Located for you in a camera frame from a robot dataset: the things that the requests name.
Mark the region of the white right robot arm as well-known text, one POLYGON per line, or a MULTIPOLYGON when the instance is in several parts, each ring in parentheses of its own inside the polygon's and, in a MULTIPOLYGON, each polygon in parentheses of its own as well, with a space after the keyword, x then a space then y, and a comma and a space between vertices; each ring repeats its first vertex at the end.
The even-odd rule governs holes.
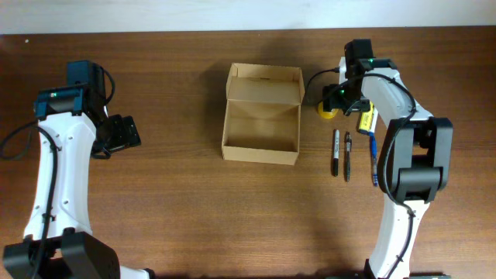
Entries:
POLYGON ((374 56, 369 39, 354 39, 325 86, 321 112, 377 110, 387 133, 376 162, 384 211, 376 245, 359 278, 409 278, 410 256, 423 215, 447 184, 453 124, 424 109, 405 87, 395 63, 374 56))

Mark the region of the brown cardboard box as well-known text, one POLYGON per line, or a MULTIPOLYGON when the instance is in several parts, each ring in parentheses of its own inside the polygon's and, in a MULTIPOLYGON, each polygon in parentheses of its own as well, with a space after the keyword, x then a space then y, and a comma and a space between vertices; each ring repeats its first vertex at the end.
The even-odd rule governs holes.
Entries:
POLYGON ((304 97, 299 67, 233 63, 226 82, 223 159, 294 165, 304 97))

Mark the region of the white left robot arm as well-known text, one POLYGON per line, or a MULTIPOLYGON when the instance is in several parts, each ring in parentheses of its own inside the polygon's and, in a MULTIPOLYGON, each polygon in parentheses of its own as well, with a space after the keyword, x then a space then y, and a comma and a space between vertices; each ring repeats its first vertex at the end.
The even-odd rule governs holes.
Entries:
POLYGON ((34 102, 25 129, 40 136, 36 196, 20 243, 5 246, 3 265, 13 278, 142 278, 153 270, 119 262, 93 236, 88 214, 91 159, 141 144, 133 117, 109 115, 111 74, 90 60, 67 64, 67 83, 48 88, 34 102))

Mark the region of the blue cap whiteboard marker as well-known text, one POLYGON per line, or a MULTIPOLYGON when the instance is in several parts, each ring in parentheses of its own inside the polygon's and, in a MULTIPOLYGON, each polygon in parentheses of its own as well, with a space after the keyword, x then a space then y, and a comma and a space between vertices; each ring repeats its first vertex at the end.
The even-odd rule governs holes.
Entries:
POLYGON ((378 116, 379 116, 378 110, 375 108, 373 110, 372 120, 371 120, 370 128, 368 130, 368 135, 369 136, 372 136, 372 135, 375 134, 375 129, 376 129, 376 125, 377 125, 377 118, 378 118, 378 116))

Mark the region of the yellow highlighter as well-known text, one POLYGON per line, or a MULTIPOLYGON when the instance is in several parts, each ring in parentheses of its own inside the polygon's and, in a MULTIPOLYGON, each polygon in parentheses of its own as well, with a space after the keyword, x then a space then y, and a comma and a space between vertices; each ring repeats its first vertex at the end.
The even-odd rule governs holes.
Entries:
POLYGON ((370 109, 367 112, 360 113, 360 120, 358 122, 357 131, 358 133, 367 135, 372 126, 374 117, 374 104, 370 102, 370 109))

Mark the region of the yellow tape roll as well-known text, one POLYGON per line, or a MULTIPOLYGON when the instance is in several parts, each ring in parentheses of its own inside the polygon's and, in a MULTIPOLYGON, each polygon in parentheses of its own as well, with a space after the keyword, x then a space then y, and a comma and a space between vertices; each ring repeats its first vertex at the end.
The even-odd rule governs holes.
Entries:
POLYGON ((338 114, 338 109, 337 108, 333 108, 331 109, 330 111, 325 111, 324 110, 324 105, 323 103, 319 103, 318 105, 318 108, 317 108, 317 111, 318 111, 318 114, 324 118, 324 119, 333 119, 334 117, 336 117, 336 115, 338 114))

